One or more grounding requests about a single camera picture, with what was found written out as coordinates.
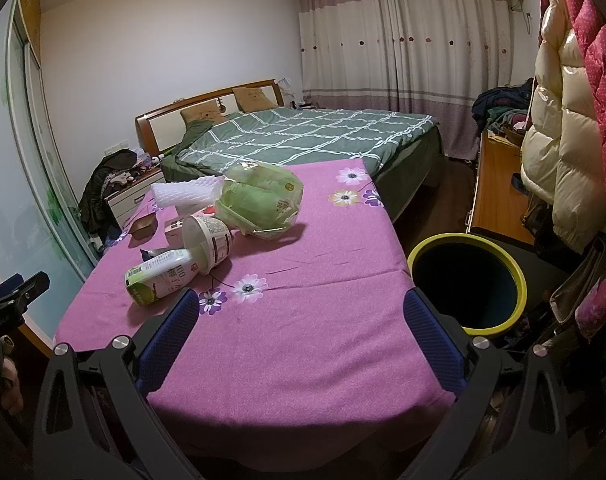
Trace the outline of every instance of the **white puffer jacket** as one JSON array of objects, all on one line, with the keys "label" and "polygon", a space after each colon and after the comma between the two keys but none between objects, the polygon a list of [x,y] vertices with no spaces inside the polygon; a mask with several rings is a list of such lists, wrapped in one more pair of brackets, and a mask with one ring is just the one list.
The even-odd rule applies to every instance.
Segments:
[{"label": "white puffer jacket", "polygon": [[553,204],[554,232],[582,253],[606,224],[606,191],[592,90],[565,0],[550,0],[542,37],[520,174]]}]

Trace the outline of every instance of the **sliding wardrobe door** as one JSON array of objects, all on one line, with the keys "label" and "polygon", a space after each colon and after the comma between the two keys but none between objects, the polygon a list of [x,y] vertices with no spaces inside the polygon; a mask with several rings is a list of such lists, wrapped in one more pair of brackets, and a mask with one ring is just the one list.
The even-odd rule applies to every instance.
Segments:
[{"label": "sliding wardrobe door", "polygon": [[24,63],[26,75],[27,98],[32,115],[32,126],[36,144],[40,152],[40,158],[49,177],[52,190],[61,205],[61,210],[74,236],[83,248],[85,254],[93,265],[97,263],[97,255],[90,237],[81,222],[81,213],[76,203],[76,197],[72,191],[67,174],[63,168],[63,162],[58,154],[56,141],[49,124],[47,105],[43,94],[40,66],[34,57],[32,47],[29,43],[24,48]]},{"label": "sliding wardrobe door", "polygon": [[[12,28],[13,16],[10,0],[0,13],[0,282],[17,272],[24,278],[40,270],[49,275],[49,290],[30,305],[25,319],[51,348],[56,327],[92,265],[71,229],[64,232],[53,193],[48,200],[51,188],[35,147],[23,46]],[[76,250],[64,249],[63,240]]]}]

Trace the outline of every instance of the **wooden headboard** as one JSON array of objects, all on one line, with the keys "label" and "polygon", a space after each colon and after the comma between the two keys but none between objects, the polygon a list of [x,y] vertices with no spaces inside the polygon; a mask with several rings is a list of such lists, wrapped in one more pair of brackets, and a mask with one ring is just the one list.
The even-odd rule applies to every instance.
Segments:
[{"label": "wooden headboard", "polygon": [[276,101],[275,104],[284,106],[280,88],[273,79],[234,85],[189,99],[181,99],[136,118],[136,130],[143,141],[144,150],[151,156],[158,156],[159,153],[181,142],[185,134],[185,123],[180,116],[180,110],[184,108],[217,99],[219,104],[225,106],[226,114],[239,111],[233,91],[239,86],[261,88],[269,99]]}]

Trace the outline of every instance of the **floral tablecloth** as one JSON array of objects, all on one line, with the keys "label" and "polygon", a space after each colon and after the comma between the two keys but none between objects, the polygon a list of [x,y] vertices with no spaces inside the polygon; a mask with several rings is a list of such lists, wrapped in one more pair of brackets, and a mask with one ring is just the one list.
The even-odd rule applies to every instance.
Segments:
[{"label": "floral tablecloth", "polygon": [[[452,402],[404,323],[413,283],[362,161],[289,169],[305,186],[297,224],[274,241],[236,234],[229,258],[192,281],[202,316],[148,396],[186,453],[263,471],[320,466],[373,433],[405,449]],[[148,195],[135,216],[153,209]],[[176,211],[157,216],[151,240],[125,233],[103,257],[57,342],[102,348],[173,301],[140,307],[124,286],[139,249],[167,247],[162,226]]]}]

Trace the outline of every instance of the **white flower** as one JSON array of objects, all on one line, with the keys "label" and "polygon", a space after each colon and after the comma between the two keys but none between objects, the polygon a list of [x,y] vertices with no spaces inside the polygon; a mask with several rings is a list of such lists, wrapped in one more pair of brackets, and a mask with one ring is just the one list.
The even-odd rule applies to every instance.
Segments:
[{"label": "white flower", "polygon": [[349,189],[339,189],[336,193],[330,195],[330,202],[341,207],[359,202],[358,194]]},{"label": "white flower", "polygon": [[262,292],[267,288],[267,280],[259,279],[257,274],[246,274],[234,284],[234,294],[236,298],[243,303],[255,303],[262,298]]},{"label": "white flower", "polygon": [[361,180],[367,180],[368,178],[369,175],[361,168],[343,168],[339,171],[339,174],[336,175],[336,180],[344,182],[348,186],[355,186]]}]

